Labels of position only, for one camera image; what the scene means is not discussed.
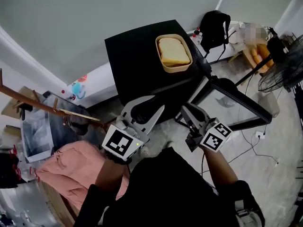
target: orange plastic container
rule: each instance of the orange plastic container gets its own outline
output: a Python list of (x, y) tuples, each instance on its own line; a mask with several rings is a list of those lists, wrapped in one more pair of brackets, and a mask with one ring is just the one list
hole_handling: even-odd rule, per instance
[(181, 65), (181, 66), (166, 66), (164, 65), (162, 62), (162, 66), (163, 66), (163, 69), (168, 72), (168, 73), (174, 73), (174, 72), (180, 72), (180, 71), (185, 71), (188, 69), (188, 67), (193, 63), (193, 57), (191, 56), (191, 53), (189, 51), (189, 48), (185, 42), (185, 40), (180, 36), (180, 35), (177, 35), (177, 34), (170, 34), (170, 35), (160, 35), (156, 38), (156, 47), (157, 47), (157, 51), (158, 51), (158, 55), (159, 55), (159, 59), (161, 61), (161, 54), (160, 54), (160, 51), (159, 51), (159, 48), (158, 48), (158, 41), (162, 38), (174, 38), (174, 39), (177, 39), (181, 42), (181, 44), (184, 46), (184, 49), (185, 49), (185, 52), (186, 54), (188, 55), (189, 57), (189, 64), (188, 65)]

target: sneaker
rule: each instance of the sneaker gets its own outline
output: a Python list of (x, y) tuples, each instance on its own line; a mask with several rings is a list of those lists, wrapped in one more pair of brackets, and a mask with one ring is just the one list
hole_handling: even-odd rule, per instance
[(143, 146), (142, 149), (139, 151), (140, 158), (147, 158), (151, 156), (150, 150), (147, 146)]

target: black backpack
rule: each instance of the black backpack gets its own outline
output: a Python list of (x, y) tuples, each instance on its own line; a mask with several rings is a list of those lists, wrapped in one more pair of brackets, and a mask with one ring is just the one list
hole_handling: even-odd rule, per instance
[(207, 12), (200, 25), (200, 32), (202, 32), (201, 46), (206, 52), (205, 57), (209, 54), (209, 50), (220, 45), (228, 44), (228, 27), (231, 23), (231, 17), (218, 10)]

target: human arm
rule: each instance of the human arm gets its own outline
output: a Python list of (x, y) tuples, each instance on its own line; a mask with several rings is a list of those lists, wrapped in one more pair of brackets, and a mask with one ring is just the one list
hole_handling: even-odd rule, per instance
[(106, 159), (95, 184), (89, 187), (74, 227), (95, 227), (100, 221), (105, 207), (116, 199), (120, 189), (124, 165)]
[(212, 150), (203, 147), (210, 175), (214, 186), (219, 189), (222, 186), (232, 185), (238, 181), (238, 178), (227, 163), (226, 159), (220, 151), (213, 152)]
[(97, 176), (95, 185), (116, 196), (121, 186), (123, 171), (124, 165), (107, 158)]
[(249, 185), (239, 181), (235, 172), (220, 151), (203, 148), (213, 183), (219, 192), (221, 204), (231, 215), (236, 215), (235, 223), (254, 222), (255, 226), (265, 226), (262, 211), (253, 197)]

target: black table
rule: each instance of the black table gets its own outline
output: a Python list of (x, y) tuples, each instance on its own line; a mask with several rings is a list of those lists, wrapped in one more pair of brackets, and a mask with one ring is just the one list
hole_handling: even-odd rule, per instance
[[(193, 57), (192, 65), (177, 73), (164, 71), (156, 49), (160, 35), (178, 34), (187, 43)], [(173, 118), (192, 96), (210, 67), (190, 37), (176, 20), (136, 28), (105, 40), (116, 88), (123, 105), (146, 95), (157, 95), (165, 104), (160, 122)]]

